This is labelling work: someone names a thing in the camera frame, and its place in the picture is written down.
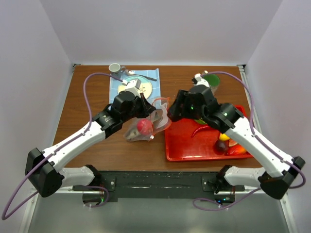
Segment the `red apple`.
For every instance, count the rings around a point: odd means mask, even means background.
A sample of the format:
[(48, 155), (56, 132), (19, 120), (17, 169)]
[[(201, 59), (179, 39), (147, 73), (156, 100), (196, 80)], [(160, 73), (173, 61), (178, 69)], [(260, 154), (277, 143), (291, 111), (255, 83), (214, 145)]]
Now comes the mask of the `red apple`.
[(142, 135), (148, 135), (153, 130), (152, 122), (148, 119), (141, 119), (137, 123), (137, 130)]

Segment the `clear zip top bag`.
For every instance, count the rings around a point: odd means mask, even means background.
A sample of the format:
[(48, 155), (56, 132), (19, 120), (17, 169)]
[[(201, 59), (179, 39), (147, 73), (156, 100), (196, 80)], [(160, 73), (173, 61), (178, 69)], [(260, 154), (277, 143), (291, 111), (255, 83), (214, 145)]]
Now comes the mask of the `clear zip top bag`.
[(146, 118), (134, 118), (127, 132), (123, 135), (126, 141), (153, 140), (155, 135), (168, 129), (172, 121), (168, 117), (170, 98), (157, 97), (152, 100), (153, 111)]

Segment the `grey toy fish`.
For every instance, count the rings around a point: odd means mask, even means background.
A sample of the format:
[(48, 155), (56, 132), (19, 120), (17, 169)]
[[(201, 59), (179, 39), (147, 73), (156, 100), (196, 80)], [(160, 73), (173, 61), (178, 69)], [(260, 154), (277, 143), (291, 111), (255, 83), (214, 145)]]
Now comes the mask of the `grey toy fish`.
[(144, 118), (144, 119), (148, 119), (152, 122), (153, 130), (150, 134), (142, 135), (138, 132), (137, 123), (142, 118), (136, 118), (136, 119), (134, 119), (132, 125), (129, 127), (128, 131), (124, 134), (124, 138), (128, 142), (134, 142), (134, 141), (140, 141), (140, 140), (145, 140), (145, 141), (152, 140), (154, 138), (154, 135), (155, 135), (155, 126), (154, 125), (157, 124), (162, 119), (162, 113), (163, 113), (162, 110), (157, 109), (150, 116)]

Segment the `red chili pepper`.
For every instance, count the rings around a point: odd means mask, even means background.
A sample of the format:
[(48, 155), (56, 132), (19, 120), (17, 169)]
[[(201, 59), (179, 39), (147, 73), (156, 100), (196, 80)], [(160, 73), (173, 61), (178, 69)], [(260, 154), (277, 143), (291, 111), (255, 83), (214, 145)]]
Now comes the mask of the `red chili pepper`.
[(193, 138), (198, 132), (204, 131), (204, 130), (209, 130), (209, 129), (210, 129), (210, 127), (208, 125), (202, 125), (192, 132), (191, 138)]

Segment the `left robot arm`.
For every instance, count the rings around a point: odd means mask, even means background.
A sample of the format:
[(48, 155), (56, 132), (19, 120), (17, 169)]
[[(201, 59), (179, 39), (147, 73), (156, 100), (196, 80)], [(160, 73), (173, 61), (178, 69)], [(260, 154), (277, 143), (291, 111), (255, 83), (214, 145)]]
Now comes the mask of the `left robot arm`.
[(25, 168), (26, 178), (44, 198), (61, 187), (82, 185), (89, 190), (98, 189), (102, 176), (94, 166), (66, 168), (66, 164), (92, 145), (119, 131), (125, 122), (133, 118), (146, 118), (154, 111), (155, 107), (143, 94), (136, 96), (129, 91), (122, 91), (112, 104), (73, 135), (43, 151), (38, 148), (31, 150)]

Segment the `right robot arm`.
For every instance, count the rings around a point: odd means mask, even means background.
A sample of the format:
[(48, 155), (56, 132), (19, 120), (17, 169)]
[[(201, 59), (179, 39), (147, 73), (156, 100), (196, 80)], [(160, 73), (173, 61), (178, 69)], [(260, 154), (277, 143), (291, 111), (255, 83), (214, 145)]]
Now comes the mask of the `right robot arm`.
[(223, 191), (237, 185), (251, 186), (280, 200), (305, 164), (301, 157), (293, 158), (273, 145), (233, 104), (219, 104), (205, 85), (196, 85), (189, 91), (179, 90), (168, 117), (173, 122), (184, 118), (202, 119), (211, 128), (235, 140), (261, 164), (261, 168), (224, 166), (216, 179), (218, 188)]

